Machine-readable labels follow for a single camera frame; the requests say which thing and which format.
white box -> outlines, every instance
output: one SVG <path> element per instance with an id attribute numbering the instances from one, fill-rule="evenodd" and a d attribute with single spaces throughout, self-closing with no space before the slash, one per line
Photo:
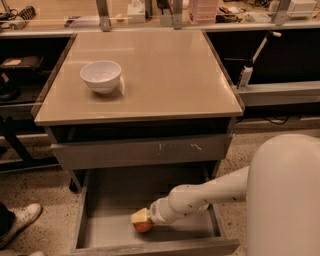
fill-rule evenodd
<path id="1" fill-rule="evenodd" d="M 291 0 L 288 8 L 289 17 L 309 17 L 317 6 L 314 0 Z"/>
<path id="2" fill-rule="evenodd" d="M 128 4 L 127 16 L 129 23 L 146 22 L 145 5 L 141 4 L 139 7 L 133 7 L 132 4 Z"/>

person's leg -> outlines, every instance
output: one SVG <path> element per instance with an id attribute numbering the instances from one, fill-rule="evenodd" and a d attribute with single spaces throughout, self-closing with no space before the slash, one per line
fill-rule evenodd
<path id="1" fill-rule="evenodd" d="M 12 217 L 12 213 L 6 213 L 7 208 L 4 208 L 2 205 L 2 211 L 4 216 L 3 221 L 3 235 L 0 236 L 0 249 L 5 247 L 11 239 L 15 236 L 15 234 L 32 224 L 41 214 L 42 206 L 40 204 L 30 204 L 25 208 L 22 208 L 20 211 L 14 213 Z"/>
<path id="2" fill-rule="evenodd" d="M 0 202 L 0 240 L 4 237 L 13 225 L 15 216 L 7 207 Z"/>

speckled floor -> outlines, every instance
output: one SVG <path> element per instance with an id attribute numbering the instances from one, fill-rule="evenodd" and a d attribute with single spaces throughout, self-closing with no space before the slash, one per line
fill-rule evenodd
<path id="1" fill-rule="evenodd" d="M 239 123 L 227 157 L 221 162 L 218 176 L 249 165 L 257 148 L 269 138 L 284 133 L 300 133 L 320 137 L 320 120 L 289 120 L 285 125 L 269 122 Z M 20 137 L 34 157 L 51 155 L 46 136 Z M 0 146 L 8 146 L 0 137 Z M 0 163 L 17 159 L 9 149 L 0 156 Z M 17 210 L 33 202 L 43 205 L 40 218 L 20 232 L 7 249 L 32 253 L 43 250 L 47 255 L 65 254 L 70 251 L 78 215 L 80 196 L 69 190 L 70 177 L 59 166 L 0 174 L 0 201 Z M 233 255 L 245 255 L 245 203 L 220 205 L 225 232 L 241 242 Z"/>

bowl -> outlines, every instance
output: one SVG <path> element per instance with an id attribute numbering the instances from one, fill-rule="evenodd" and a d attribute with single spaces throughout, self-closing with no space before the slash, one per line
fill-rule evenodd
<path id="1" fill-rule="evenodd" d="M 121 67 L 114 61 L 95 61 L 85 65 L 80 76 L 91 90 L 107 94 L 119 84 Z"/>

black pants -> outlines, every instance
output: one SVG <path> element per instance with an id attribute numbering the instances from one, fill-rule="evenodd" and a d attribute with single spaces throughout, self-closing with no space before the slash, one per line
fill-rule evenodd
<path id="1" fill-rule="evenodd" d="M 10 230 L 14 218 L 14 213 L 10 212 L 3 203 L 0 203 L 0 238 Z"/>

